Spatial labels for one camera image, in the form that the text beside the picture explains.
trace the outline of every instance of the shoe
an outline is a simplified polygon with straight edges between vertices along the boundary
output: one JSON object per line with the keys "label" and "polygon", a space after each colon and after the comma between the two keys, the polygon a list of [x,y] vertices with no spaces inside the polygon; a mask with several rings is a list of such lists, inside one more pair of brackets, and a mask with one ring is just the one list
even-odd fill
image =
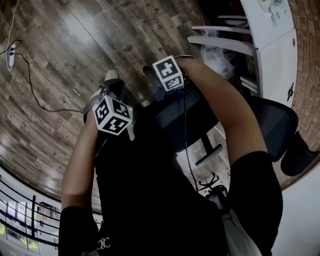
{"label": "shoe", "polygon": [[105,74],[104,81],[108,81],[111,79],[120,79],[119,72],[116,69],[109,69]]}

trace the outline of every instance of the railing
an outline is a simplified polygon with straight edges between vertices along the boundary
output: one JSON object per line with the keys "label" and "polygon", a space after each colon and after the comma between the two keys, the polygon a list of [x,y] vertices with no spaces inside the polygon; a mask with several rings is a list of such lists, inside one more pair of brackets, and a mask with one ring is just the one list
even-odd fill
{"label": "railing", "polygon": [[[2,224],[0,235],[10,240],[13,234],[18,234],[19,236],[14,235],[15,237],[13,238],[18,239],[17,237],[19,237],[18,240],[26,244],[25,249],[32,252],[34,252],[35,248],[39,250],[39,243],[58,248],[61,213],[57,209],[48,207],[48,205],[46,206],[45,204],[36,202],[35,195],[33,195],[31,199],[19,193],[1,179],[0,185],[4,185],[0,186],[3,188],[0,189],[0,224]],[[13,197],[12,192],[17,195],[17,197],[20,197],[20,201]],[[56,216],[52,217],[40,212],[45,209],[50,211],[50,215],[54,214]],[[47,229],[50,229],[52,232],[46,231],[45,227],[48,227]],[[40,238],[43,234],[49,235],[49,237],[47,239]]]}

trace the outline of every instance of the person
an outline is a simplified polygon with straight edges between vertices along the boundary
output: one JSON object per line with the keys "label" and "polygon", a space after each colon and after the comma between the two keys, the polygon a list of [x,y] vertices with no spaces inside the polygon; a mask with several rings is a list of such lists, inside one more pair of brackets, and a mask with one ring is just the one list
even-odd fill
{"label": "person", "polygon": [[[63,176],[59,255],[93,249],[99,256],[272,254],[283,199],[258,122],[241,94],[200,60],[177,63],[225,130],[229,214],[195,191],[150,118],[138,116],[134,140],[127,131],[111,136],[97,154],[101,139],[90,111]],[[91,207],[94,169],[103,216],[99,231]]]}

